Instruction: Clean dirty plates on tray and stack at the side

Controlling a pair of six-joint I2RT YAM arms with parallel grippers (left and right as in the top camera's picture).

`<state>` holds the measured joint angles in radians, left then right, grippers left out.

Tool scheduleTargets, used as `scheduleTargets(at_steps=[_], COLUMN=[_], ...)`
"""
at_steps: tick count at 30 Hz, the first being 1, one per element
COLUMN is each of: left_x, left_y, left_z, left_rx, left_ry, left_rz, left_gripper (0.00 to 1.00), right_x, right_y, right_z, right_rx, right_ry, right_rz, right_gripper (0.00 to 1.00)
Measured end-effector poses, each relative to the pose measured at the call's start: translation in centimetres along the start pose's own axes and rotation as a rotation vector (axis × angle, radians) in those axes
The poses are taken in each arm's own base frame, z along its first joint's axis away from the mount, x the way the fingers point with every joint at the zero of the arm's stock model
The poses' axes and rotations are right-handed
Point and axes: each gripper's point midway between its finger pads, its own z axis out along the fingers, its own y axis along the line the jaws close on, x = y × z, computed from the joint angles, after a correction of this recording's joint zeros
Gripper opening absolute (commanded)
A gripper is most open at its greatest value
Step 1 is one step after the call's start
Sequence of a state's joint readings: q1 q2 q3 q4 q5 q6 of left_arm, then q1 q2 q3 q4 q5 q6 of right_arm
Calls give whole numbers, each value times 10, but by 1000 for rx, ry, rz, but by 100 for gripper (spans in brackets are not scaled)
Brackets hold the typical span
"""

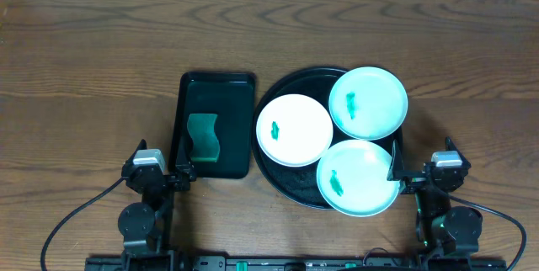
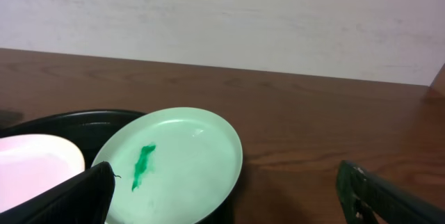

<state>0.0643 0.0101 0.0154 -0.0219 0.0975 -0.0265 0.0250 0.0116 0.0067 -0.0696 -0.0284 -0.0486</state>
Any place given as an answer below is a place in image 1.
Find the green sponge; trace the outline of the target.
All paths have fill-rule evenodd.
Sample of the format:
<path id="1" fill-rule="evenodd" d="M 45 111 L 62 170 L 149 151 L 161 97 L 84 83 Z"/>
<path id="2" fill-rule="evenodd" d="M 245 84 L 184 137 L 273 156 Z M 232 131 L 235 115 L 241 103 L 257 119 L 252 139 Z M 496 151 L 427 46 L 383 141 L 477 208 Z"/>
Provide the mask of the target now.
<path id="1" fill-rule="evenodd" d="M 220 143 L 216 136 L 217 114 L 191 114 L 187 131 L 193 142 L 189 157 L 193 162 L 217 162 Z"/>

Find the white plate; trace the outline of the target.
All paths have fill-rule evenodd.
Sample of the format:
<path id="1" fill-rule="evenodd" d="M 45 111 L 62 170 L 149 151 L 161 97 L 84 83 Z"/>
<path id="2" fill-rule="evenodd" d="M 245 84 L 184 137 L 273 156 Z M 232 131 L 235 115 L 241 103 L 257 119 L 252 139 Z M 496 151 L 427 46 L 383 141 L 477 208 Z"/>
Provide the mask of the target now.
<path id="1" fill-rule="evenodd" d="M 262 108 L 255 135 L 260 149 L 272 161 L 303 167 L 316 162 L 329 149 L 334 128 L 328 111 L 317 100 L 287 94 Z"/>

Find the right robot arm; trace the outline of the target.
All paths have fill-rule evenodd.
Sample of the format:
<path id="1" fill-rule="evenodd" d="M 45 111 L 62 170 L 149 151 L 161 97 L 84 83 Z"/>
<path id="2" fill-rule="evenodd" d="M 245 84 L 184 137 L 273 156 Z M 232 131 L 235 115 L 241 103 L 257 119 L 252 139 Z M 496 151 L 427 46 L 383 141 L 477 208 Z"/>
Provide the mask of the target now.
<path id="1" fill-rule="evenodd" d="M 399 183 L 400 194 L 412 194 L 416 199 L 416 236 L 424 244 L 414 259 L 419 270 L 470 270 L 470 256 L 479 250 L 481 213 L 453 206 L 450 200 L 450 193 L 463 185 L 471 164 L 449 137 L 445 146 L 421 171 L 409 171 L 398 142 L 392 143 L 387 179 Z"/>

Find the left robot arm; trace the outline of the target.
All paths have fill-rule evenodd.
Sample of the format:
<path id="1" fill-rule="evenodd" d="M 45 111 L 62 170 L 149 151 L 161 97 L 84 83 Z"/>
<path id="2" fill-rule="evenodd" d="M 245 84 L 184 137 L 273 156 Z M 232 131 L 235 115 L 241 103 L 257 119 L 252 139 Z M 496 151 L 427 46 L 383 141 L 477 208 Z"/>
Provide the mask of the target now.
<path id="1" fill-rule="evenodd" d="M 124 208 L 118 218 L 124 251 L 123 270 L 191 271 L 192 259 L 170 244 L 174 197 L 190 190 L 197 179 L 188 150 L 192 141 L 179 142 L 178 165 L 166 173 L 166 162 L 158 149 L 142 140 L 125 161 L 121 178 L 141 195 L 141 200 Z"/>

